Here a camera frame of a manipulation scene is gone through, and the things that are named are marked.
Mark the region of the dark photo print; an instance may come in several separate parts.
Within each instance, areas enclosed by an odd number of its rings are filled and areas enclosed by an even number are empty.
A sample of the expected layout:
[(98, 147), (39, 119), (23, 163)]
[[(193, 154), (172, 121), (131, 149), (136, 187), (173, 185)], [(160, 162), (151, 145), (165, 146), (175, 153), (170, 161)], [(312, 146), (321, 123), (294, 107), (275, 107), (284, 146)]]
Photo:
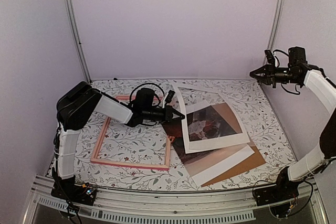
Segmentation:
[(180, 121), (163, 123), (162, 126), (166, 134), (173, 138), (172, 145), (197, 186), (218, 177), (255, 153), (250, 145), (245, 143), (217, 150), (187, 154)]

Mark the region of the pink wooden picture frame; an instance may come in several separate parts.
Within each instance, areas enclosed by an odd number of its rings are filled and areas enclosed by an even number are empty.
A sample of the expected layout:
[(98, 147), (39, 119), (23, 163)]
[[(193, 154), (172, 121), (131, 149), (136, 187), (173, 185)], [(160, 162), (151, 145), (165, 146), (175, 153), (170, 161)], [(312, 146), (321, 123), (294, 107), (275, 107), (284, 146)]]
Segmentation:
[(163, 127), (129, 128), (106, 116), (90, 161), (95, 164), (169, 170), (171, 141)]

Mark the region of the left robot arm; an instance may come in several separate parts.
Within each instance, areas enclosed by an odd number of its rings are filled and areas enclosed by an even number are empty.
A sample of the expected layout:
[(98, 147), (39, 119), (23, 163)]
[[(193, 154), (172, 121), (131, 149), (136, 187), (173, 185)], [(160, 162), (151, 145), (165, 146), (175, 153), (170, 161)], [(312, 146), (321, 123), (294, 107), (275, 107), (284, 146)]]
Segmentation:
[(185, 115), (170, 105), (175, 95), (173, 90), (163, 91), (163, 96), (159, 97), (150, 86), (151, 82), (137, 86), (131, 91), (129, 102), (123, 103), (82, 81), (58, 100), (58, 126), (53, 140), (56, 162), (51, 172), (52, 192), (57, 197), (66, 200), (93, 198), (91, 185), (77, 186), (74, 174), (77, 140), (93, 113), (108, 116), (128, 127), (168, 123), (174, 116), (185, 119)]

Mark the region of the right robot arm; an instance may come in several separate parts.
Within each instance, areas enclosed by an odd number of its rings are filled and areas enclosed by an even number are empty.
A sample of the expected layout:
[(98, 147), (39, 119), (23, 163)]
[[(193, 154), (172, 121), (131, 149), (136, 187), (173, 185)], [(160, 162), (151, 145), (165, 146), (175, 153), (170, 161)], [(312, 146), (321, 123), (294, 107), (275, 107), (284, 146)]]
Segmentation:
[(258, 205), (288, 200), (297, 197), (298, 186), (318, 173), (322, 173), (335, 161), (335, 83), (321, 67), (308, 63), (302, 47), (291, 47), (285, 52), (288, 64), (281, 67), (274, 50), (265, 50), (267, 63), (250, 72), (250, 77), (275, 88), (278, 84), (294, 84), (306, 88), (324, 107), (325, 115), (310, 121), (319, 129), (316, 146), (297, 162), (284, 167), (276, 177), (275, 184), (254, 189), (253, 196)]

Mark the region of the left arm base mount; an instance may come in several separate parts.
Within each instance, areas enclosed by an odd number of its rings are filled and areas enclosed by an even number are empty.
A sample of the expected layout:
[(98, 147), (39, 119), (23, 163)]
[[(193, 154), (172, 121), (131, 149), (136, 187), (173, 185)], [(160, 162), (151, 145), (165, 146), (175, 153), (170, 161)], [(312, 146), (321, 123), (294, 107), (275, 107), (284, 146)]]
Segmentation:
[(54, 183), (51, 195), (67, 202), (93, 206), (97, 192), (90, 186), (82, 187), (74, 183)]

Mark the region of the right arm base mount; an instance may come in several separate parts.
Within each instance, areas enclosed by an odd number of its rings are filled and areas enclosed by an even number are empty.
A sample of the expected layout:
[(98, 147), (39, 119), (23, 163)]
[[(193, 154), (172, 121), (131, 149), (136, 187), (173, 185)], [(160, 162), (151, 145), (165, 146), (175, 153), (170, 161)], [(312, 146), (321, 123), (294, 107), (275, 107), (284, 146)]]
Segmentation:
[(286, 201), (284, 204), (270, 207), (270, 212), (277, 218), (287, 218), (297, 204), (298, 184), (292, 186), (270, 186), (253, 189), (257, 206), (264, 206)]

